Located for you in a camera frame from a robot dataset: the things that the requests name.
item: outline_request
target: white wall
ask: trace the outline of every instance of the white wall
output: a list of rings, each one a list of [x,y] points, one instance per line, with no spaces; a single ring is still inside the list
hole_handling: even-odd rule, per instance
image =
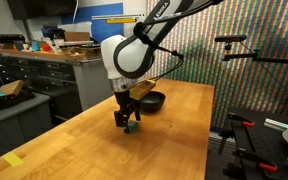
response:
[[[6,0],[0,0],[0,34],[26,34],[20,20],[14,20]]]
[[[80,0],[80,7],[98,6],[104,4],[123,3],[123,12],[125,15],[144,14],[140,21],[144,21],[146,17],[146,0]],[[135,23],[124,24],[124,36],[129,37],[133,34]]]
[[[145,14],[146,0],[79,0],[80,7],[97,6],[112,3],[123,3],[124,14]],[[42,37],[41,28],[43,24],[61,24],[60,17],[29,19],[28,25],[34,39]],[[124,24],[124,35],[132,34],[135,23]],[[7,0],[0,0],[0,34],[23,34],[27,39],[22,20],[14,20]]]

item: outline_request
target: black bowl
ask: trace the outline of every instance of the black bowl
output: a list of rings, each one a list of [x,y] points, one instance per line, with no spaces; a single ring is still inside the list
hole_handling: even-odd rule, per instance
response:
[[[165,101],[165,95],[161,92],[150,91],[141,100],[141,110],[144,112],[156,112],[161,109]]]

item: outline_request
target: workbench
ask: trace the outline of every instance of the workbench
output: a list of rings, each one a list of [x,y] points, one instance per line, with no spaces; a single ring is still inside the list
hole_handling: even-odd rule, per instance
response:
[[[0,157],[0,179],[204,179],[214,87],[160,79],[166,95],[139,131],[115,126],[114,96]]]
[[[61,121],[113,95],[100,48],[87,54],[0,49],[0,79],[21,79],[24,88],[50,96],[52,118]]]

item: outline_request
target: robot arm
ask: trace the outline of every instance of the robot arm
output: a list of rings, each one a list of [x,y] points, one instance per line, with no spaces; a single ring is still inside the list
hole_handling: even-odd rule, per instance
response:
[[[221,1],[160,0],[145,21],[135,26],[134,35],[129,38],[115,35],[104,40],[102,57],[113,91],[126,91],[150,69],[158,44],[181,18]]]

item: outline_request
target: small green object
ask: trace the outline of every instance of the small green object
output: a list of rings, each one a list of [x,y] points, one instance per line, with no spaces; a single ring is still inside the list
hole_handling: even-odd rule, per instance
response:
[[[126,128],[124,129],[125,133],[135,133],[138,131],[138,122],[136,121],[129,121],[127,123]]]

